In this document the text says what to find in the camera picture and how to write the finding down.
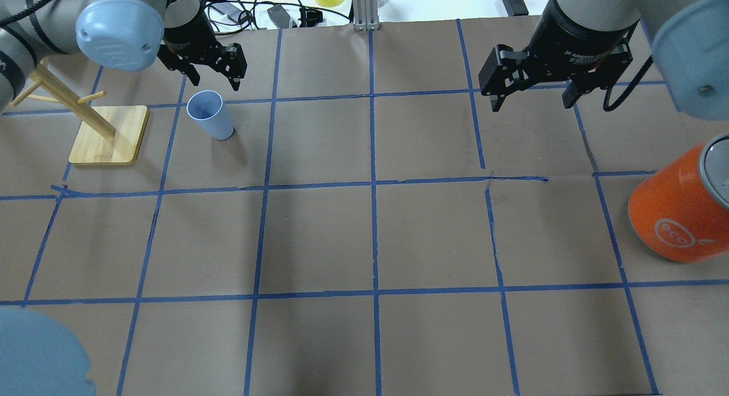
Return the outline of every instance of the metal frame post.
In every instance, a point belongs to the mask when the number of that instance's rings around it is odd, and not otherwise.
[[[377,0],[352,0],[354,8],[354,30],[380,30],[380,16]]]

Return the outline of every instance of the wooden base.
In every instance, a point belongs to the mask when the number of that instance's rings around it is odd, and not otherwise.
[[[125,165],[134,162],[149,118],[149,109],[144,105],[93,109],[112,124],[117,132],[114,136],[104,137],[88,124],[81,123],[68,162],[86,165]]]

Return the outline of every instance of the blue painter's tape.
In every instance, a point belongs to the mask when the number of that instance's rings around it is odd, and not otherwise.
[[[75,198],[133,198],[133,197],[151,197],[159,194],[158,191],[141,191],[140,193],[81,193],[80,191],[73,191],[65,187],[58,185],[51,185],[51,189],[59,191],[63,198],[75,199]]]
[[[257,98],[254,100],[227,100],[224,101],[226,104],[257,104],[257,103],[270,103],[271,98]]]
[[[597,158],[592,152],[592,149],[590,148],[590,141],[588,141],[588,133],[585,130],[585,124],[583,124],[583,118],[580,115],[580,107],[575,104],[575,106],[572,107],[572,110],[575,111],[575,118],[578,119],[578,128],[580,128],[580,133],[583,136],[583,142],[585,144],[585,152],[588,153],[588,158],[590,159],[590,163],[592,165],[593,171],[599,172],[600,165],[597,163]]]
[[[70,110],[45,110],[45,111],[9,111],[3,116],[40,116],[44,114],[68,114]]]
[[[506,298],[506,287],[503,284],[503,273],[501,266],[499,264],[499,249],[497,248],[497,240],[495,239],[495,231],[494,231],[494,207],[492,206],[492,194],[490,193],[489,189],[485,190],[485,198],[486,198],[486,211],[489,213],[489,232],[490,237],[492,238],[492,249],[494,251],[494,266],[497,270],[497,280],[499,282],[499,291],[501,292],[502,297],[502,317],[503,317],[503,332],[506,336],[506,346],[507,346],[507,352],[509,355],[509,368],[511,370],[511,381],[512,386],[514,388],[514,394],[516,396],[521,395],[521,391],[519,389],[519,375],[516,369],[516,357],[514,355],[514,341],[511,336],[511,322],[509,320],[509,307],[507,304],[507,298]]]
[[[500,287],[453,287],[453,288],[408,288],[380,289],[380,295],[444,295],[462,293],[500,292]]]
[[[92,297],[78,299],[31,299],[26,300],[26,305],[91,305],[99,303],[135,303],[135,297]]]
[[[375,38],[372,30],[367,32],[370,64],[370,179],[372,180],[372,310],[375,335],[375,394],[382,396],[382,357],[380,351],[380,271],[377,240],[377,166],[375,159]]]
[[[136,300],[134,303],[134,311],[132,312],[132,320],[129,324],[129,333],[127,335],[127,344],[124,349],[124,357],[122,358],[122,368],[120,370],[119,374],[119,381],[117,383],[117,396],[122,396],[122,391],[124,389],[124,380],[126,377],[127,367],[129,364],[129,355],[132,348],[132,342],[134,340],[134,332],[136,330],[136,321],[137,317],[139,315],[139,305],[141,303],[141,295],[144,291],[144,281],[146,280],[146,270],[148,269],[149,265],[149,255],[151,254],[151,247],[154,243],[154,233],[157,230],[157,219],[159,219],[159,210],[162,207],[162,197],[164,196],[165,188],[165,181],[167,178],[167,168],[169,168],[170,165],[170,157],[172,154],[172,145],[174,144],[175,140],[175,133],[177,132],[177,122],[179,121],[179,115],[180,115],[180,108],[182,107],[182,95],[185,92],[185,84],[187,82],[187,77],[184,77],[182,79],[182,84],[180,84],[180,90],[179,95],[177,97],[177,108],[175,109],[175,117],[174,121],[172,121],[172,129],[170,132],[170,139],[167,143],[167,152],[165,155],[165,162],[164,165],[162,165],[162,175],[159,179],[159,188],[157,189],[157,203],[154,207],[154,215],[153,219],[151,219],[151,225],[149,227],[149,237],[148,242],[146,243],[146,248],[144,251],[144,259],[142,261],[141,271],[139,272],[139,283],[137,284],[137,292],[136,292]]]
[[[607,171],[594,173],[594,177],[601,176],[631,176],[631,175],[653,175],[658,171]]]
[[[62,181],[66,182],[68,180],[68,175],[71,173],[71,163],[66,162],[65,163],[65,171],[63,171],[63,178]]]
[[[198,295],[172,297],[141,297],[140,303],[177,303],[177,302],[219,302],[226,300],[252,300],[253,295]]]
[[[55,217],[58,215],[58,210],[60,209],[60,204],[63,201],[63,196],[59,196],[55,199],[55,207],[53,209],[53,213],[50,216],[50,220],[48,221],[48,226],[46,227],[46,232],[43,235],[43,239],[41,240],[41,246],[38,249],[38,254],[36,256],[36,261],[33,264],[33,271],[31,271],[31,278],[28,281],[28,285],[26,286],[26,294],[23,296],[23,301],[27,301],[31,297],[31,290],[33,289],[33,283],[36,281],[36,275],[38,274],[38,268],[41,264],[41,259],[43,259],[43,254],[45,252],[46,244],[48,243],[48,237],[50,235],[50,231],[53,228],[53,224],[55,223]]]
[[[348,296],[372,296],[375,291],[357,290],[357,291],[320,291],[320,292],[287,292],[287,293],[270,293],[258,294],[259,300],[276,300],[276,299],[300,299],[305,297],[348,297]]]
[[[96,94],[96,90],[99,89],[99,82],[101,81],[101,74],[104,72],[104,66],[99,66],[99,71],[96,72],[96,80],[93,82],[93,87],[91,87],[91,92],[89,94]]]
[[[261,264],[263,261],[263,240],[266,228],[266,211],[268,211],[268,190],[271,185],[271,156],[273,154],[273,129],[276,119],[276,95],[279,91],[279,67],[281,66],[281,38],[283,32],[279,29],[279,37],[276,41],[276,63],[273,69],[273,90],[271,92],[271,119],[268,123],[268,151],[266,152],[265,179],[263,183],[263,202],[261,207],[261,219],[258,229],[258,249],[256,253],[256,271],[253,277],[253,300],[251,304],[251,320],[248,327],[248,354],[245,358],[244,396],[251,391],[251,370],[253,367],[253,344],[256,336],[256,320],[258,316],[258,295],[261,284]]]
[[[729,279],[698,279],[695,281],[648,281],[628,282],[631,288],[655,287],[708,287],[712,285],[729,285]]]
[[[377,181],[378,185],[398,185],[402,183],[449,183],[449,182],[480,182],[488,180],[497,181],[549,181],[548,177],[544,176],[515,176],[515,177],[501,177],[501,176],[472,176],[472,177],[459,177],[459,178],[417,178],[417,179],[386,179]]]
[[[153,105],[148,105],[146,107],[148,107],[148,108],[176,108],[177,105],[184,105],[184,104],[153,104]]]
[[[600,205],[602,206],[602,212],[605,216],[605,223],[607,224],[607,230],[610,234],[610,240],[612,242],[612,249],[615,251],[615,259],[617,260],[617,268],[620,271],[620,278],[622,279],[623,287],[625,288],[625,298],[628,301],[628,308],[630,310],[630,317],[633,319],[633,328],[636,332],[636,338],[638,339],[638,347],[640,347],[641,356],[643,357],[643,365],[645,365],[646,375],[648,375],[648,381],[650,383],[651,391],[653,394],[658,394],[658,385],[656,385],[656,378],[653,375],[653,368],[650,364],[650,358],[648,357],[648,350],[645,346],[643,339],[643,332],[640,328],[640,322],[638,321],[638,313],[636,312],[635,304],[633,303],[633,295],[630,292],[630,286],[628,285],[628,277],[625,274],[625,268],[622,266],[622,256],[620,256],[620,248],[617,245],[617,238],[615,237],[615,230],[612,227],[612,220],[610,219],[610,212],[607,209],[607,202],[605,201],[605,194],[602,191],[602,185],[600,184],[600,177],[596,176],[595,186],[597,187],[597,193],[600,198]]]
[[[367,94],[349,94],[349,95],[319,95],[315,97],[287,97],[277,98],[279,103],[290,103],[292,101],[320,101],[320,100],[351,100],[352,98],[369,97]]]
[[[404,91],[404,92],[373,92],[373,97],[409,97],[416,95],[444,95],[444,94],[463,94],[469,92],[468,89],[435,89],[430,91]]]
[[[476,132],[476,149],[478,151],[478,162],[481,169],[485,170],[484,147],[481,144],[481,130],[478,127],[478,113],[476,112],[476,98],[474,98],[473,81],[471,81],[471,65],[468,62],[468,52],[466,50],[466,40],[463,37],[463,27],[461,27],[461,19],[456,19],[458,27],[458,38],[461,41],[461,52],[463,53],[463,63],[466,65],[466,79],[468,80],[468,93],[471,99],[471,117],[473,118],[473,129]]]
[[[604,284],[517,285],[505,287],[507,292],[576,291],[586,289],[622,289],[620,282]]]
[[[56,199],[55,195],[7,195],[0,197],[0,201],[31,201],[32,199]]]
[[[272,185],[273,189],[310,189],[310,188],[346,188],[351,186],[371,186],[370,181],[360,182],[330,182],[330,183],[300,183],[293,185]]]
[[[190,189],[166,189],[162,193],[172,194],[202,194],[202,193],[238,193],[239,191],[263,191],[263,186],[227,186],[223,188],[190,188]]]
[[[617,86],[617,87],[624,87],[624,86],[627,86],[629,84],[630,84],[630,82],[628,82],[628,81],[620,81],[620,82],[615,83],[615,86]],[[638,85],[640,85],[640,86],[661,86],[661,85],[664,85],[664,84],[666,84],[666,82],[664,80],[658,80],[658,81],[641,81],[641,82],[638,83]]]

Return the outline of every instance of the orange can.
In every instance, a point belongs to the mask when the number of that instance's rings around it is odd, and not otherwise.
[[[672,261],[695,263],[729,251],[729,134],[638,185],[628,214],[638,237]]]

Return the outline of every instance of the wooden mug stand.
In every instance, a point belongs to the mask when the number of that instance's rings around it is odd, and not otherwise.
[[[31,74],[31,84],[10,104],[15,107],[26,98],[60,103],[81,118],[81,128],[73,143],[68,162],[87,165],[126,165],[136,160],[144,128],[149,118],[145,105],[92,107],[88,102],[104,97],[97,92],[79,97],[48,71],[47,59],[41,61]],[[43,87],[52,97],[34,95]]]

